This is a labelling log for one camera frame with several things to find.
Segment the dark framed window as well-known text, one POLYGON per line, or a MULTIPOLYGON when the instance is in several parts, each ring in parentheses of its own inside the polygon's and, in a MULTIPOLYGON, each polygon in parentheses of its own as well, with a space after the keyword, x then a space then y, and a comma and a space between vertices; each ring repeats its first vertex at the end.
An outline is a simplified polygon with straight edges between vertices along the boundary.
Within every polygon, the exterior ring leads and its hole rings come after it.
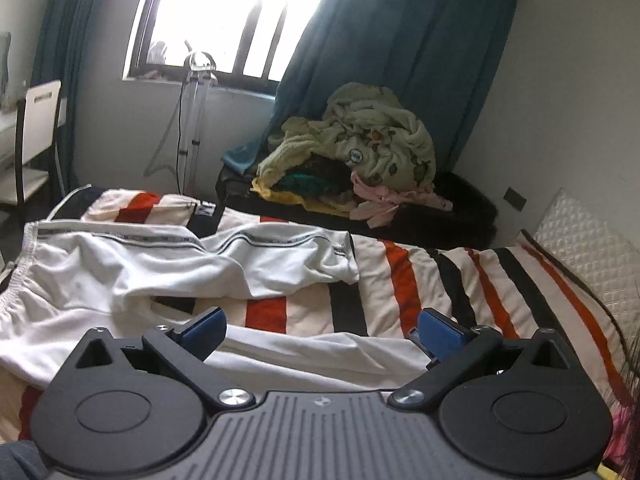
POLYGON ((132 78, 182 78, 186 58, 223 87, 274 94, 321 0, 141 0, 132 78))

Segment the teal curtain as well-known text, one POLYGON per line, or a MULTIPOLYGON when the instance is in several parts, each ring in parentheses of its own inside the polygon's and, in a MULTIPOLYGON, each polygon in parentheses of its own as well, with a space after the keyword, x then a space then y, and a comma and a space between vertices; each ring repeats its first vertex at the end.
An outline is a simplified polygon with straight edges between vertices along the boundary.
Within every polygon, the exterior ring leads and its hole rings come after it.
POLYGON ((73 188, 78 179, 74 169, 76 104, 82 58, 94 0, 48 0, 40 27, 32 82, 61 83, 61 103, 66 106, 64 125, 55 135, 62 181, 73 188))
POLYGON ((342 84, 386 87, 454 168, 503 54, 518 0, 321 0, 277 88, 268 126, 224 154, 238 174, 286 118, 317 118, 342 84))

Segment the cream patterned fleece blanket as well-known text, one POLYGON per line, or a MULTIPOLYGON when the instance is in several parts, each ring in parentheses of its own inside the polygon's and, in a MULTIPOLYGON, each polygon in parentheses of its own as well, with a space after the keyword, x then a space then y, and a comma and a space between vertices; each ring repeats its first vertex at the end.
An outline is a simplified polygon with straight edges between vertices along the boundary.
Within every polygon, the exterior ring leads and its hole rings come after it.
POLYGON ((270 188, 318 155, 337 160, 370 185, 397 192, 426 188, 436 174, 433 140, 416 114, 386 87, 349 82, 326 101, 319 120, 292 116, 270 136, 257 177, 270 188))

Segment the striped bed blanket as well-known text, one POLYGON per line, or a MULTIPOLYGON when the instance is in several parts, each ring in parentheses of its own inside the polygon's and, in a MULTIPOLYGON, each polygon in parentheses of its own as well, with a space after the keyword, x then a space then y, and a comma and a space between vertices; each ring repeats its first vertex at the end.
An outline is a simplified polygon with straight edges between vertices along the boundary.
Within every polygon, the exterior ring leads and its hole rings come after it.
MULTIPOLYGON (((273 222, 227 210, 218 228, 209 203, 89 186, 65 197, 55 219, 185 226, 194 233, 230 231, 273 222)), ((317 284, 288 297, 186 301, 186 319, 218 306, 228 322, 226 342, 207 363, 261 395, 267 390, 371 390, 400 385, 425 364, 409 330, 433 308, 471 328, 488 325, 508 338, 528 338, 552 322, 577 352, 605 401, 614 432, 605 452, 622 460, 627 448, 631 393, 623 372, 623 335, 588 286, 521 232, 513 247, 440 252, 355 236, 360 271, 355 285, 317 284)), ((15 376, 1 364, 1 444, 29 439, 39 379, 15 376)))

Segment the garment steamer stand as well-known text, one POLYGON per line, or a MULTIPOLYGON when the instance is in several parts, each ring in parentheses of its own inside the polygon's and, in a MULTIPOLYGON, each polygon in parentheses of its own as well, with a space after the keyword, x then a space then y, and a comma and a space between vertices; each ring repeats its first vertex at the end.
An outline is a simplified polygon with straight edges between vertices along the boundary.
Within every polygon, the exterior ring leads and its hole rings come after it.
POLYGON ((176 105, 143 170, 146 178, 168 172, 180 194, 194 193, 206 101, 209 90, 218 84, 216 69, 216 62, 208 52, 189 51, 183 61, 176 105))

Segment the white black chair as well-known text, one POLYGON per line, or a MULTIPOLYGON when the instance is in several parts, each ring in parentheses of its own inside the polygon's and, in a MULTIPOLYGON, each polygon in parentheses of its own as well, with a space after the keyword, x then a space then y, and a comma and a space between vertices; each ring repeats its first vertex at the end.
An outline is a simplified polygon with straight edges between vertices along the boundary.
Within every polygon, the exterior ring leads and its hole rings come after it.
POLYGON ((62 82, 55 79, 29 88, 17 103, 11 166, 1 168, 1 210, 25 223, 26 204, 47 184, 53 195, 55 131, 61 107, 62 82))

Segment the pink garment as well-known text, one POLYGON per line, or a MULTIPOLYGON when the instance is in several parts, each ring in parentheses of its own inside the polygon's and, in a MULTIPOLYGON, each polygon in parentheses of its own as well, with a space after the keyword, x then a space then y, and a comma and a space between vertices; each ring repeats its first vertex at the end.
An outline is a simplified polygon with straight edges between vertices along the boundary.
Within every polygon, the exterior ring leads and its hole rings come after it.
POLYGON ((349 219, 364 221, 370 229, 389 226, 402 205, 425 206, 446 212, 454 208, 450 200, 435 193, 431 184, 417 190, 397 192, 385 185, 368 185, 356 171, 352 172, 350 180, 352 192, 360 202, 349 211, 349 219))

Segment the teal curtain left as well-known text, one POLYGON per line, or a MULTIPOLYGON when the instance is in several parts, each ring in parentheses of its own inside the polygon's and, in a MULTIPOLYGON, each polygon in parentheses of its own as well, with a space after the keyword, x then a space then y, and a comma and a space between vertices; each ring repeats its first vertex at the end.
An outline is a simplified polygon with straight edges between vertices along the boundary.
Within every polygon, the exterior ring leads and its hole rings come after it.
POLYGON ((73 188, 78 179, 74 169, 76 104, 82 58, 94 0, 48 0, 40 27, 32 82, 61 83, 61 103, 66 106, 64 125, 55 135, 62 181, 73 188))

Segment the white sweatpants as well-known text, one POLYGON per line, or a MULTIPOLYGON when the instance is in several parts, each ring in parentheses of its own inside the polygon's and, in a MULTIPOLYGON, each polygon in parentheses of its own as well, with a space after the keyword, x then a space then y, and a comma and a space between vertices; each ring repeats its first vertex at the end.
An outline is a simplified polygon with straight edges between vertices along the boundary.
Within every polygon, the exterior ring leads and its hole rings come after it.
MULTIPOLYGON (((1 296, 1 363, 44 387, 87 330, 133 337, 184 322, 155 298, 269 299, 358 278, 344 232, 258 223, 198 238, 183 226, 32 222, 1 296)), ((426 359, 405 339, 232 327, 205 366, 256 393, 360 391, 405 385, 426 359)))

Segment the black wall socket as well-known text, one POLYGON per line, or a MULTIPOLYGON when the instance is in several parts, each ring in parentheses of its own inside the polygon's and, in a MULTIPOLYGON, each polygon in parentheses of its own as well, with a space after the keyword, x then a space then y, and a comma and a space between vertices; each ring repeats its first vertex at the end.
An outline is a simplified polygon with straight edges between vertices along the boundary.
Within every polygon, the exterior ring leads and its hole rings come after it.
POLYGON ((516 211, 522 211, 527 203, 526 198, 514 188, 507 188, 503 199, 516 211))

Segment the white dressing table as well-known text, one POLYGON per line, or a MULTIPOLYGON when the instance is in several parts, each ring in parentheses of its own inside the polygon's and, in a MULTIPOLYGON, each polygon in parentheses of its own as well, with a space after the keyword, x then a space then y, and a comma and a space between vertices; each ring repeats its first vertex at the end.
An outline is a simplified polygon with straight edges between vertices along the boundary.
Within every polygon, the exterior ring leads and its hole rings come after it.
POLYGON ((0 165, 2 172, 22 161, 21 128, 23 122, 24 110, 20 108, 12 110, 12 112, 1 113, 0 165))

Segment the teal curtain right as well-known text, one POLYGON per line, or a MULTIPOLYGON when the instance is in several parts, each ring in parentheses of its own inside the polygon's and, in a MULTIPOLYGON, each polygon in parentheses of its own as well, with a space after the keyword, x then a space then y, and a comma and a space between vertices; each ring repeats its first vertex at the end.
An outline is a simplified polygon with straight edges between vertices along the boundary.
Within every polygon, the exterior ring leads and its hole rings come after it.
POLYGON ((386 87, 454 168, 503 54, 518 0, 321 0, 277 88, 268 126, 224 154, 238 174, 286 118, 317 118, 342 84, 386 87))

